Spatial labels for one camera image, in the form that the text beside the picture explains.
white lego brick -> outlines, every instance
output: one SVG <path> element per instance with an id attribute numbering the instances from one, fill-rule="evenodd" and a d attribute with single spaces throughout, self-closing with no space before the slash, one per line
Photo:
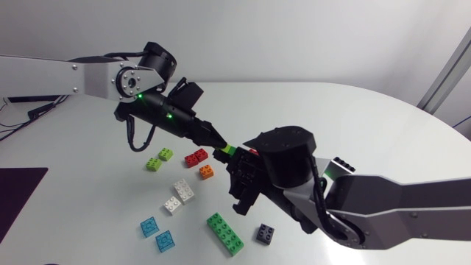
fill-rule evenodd
<path id="1" fill-rule="evenodd" d="M 174 187 L 184 205 L 194 199 L 194 192 L 184 179 L 174 183 Z"/>
<path id="2" fill-rule="evenodd" d="M 169 212 L 174 215 L 176 212 L 178 212 L 179 209 L 181 209 L 182 203 L 175 197 L 171 197 L 166 203 L 163 205 Z"/>

dark purple mat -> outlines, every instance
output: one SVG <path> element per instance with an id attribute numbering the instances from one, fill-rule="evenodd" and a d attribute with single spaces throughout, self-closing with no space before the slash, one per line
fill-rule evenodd
<path id="1" fill-rule="evenodd" d="M 0 169 L 0 243 L 47 168 Z"/>

white wall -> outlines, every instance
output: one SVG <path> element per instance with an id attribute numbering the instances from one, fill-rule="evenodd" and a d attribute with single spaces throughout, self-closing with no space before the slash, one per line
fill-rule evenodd
<path id="1" fill-rule="evenodd" d="M 151 40 L 177 58 L 174 80 L 338 82 L 415 105 L 470 10 L 469 0 L 15 0 L 1 5 L 0 53 L 67 60 Z"/>

red lego brick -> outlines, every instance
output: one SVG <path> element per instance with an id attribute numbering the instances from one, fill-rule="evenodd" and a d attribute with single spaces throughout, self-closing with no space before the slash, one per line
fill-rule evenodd
<path id="1" fill-rule="evenodd" d="M 191 154 L 189 156 L 185 156 L 185 162 L 186 162 L 186 166 L 188 166 L 188 168 L 191 168 L 192 166 L 196 166 L 199 163 L 198 158 L 194 154 Z"/>
<path id="2" fill-rule="evenodd" d="M 256 155 L 258 155 L 258 152 L 257 152 L 257 150 L 254 150 L 254 149 L 252 149 L 252 148 L 250 148 L 249 152 L 251 152 L 252 154 L 256 154 Z"/>
<path id="3" fill-rule="evenodd" d="M 196 155 L 196 158 L 198 158 L 199 162 L 202 162 L 204 159 L 208 158 L 208 154 L 203 148 L 196 151 L 194 155 Z"/>

orange lego brick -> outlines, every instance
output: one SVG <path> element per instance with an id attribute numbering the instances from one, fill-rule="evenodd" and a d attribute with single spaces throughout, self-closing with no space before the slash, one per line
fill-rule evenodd
<path id="1" fill-rule="evenodd" d="M 214 176 L 214 171 L 210 165 L 206 165 L 200 168 L 199 173 L 201 174 L 201 178 L 203 180 L 206 180 L 207 178 Z"/>

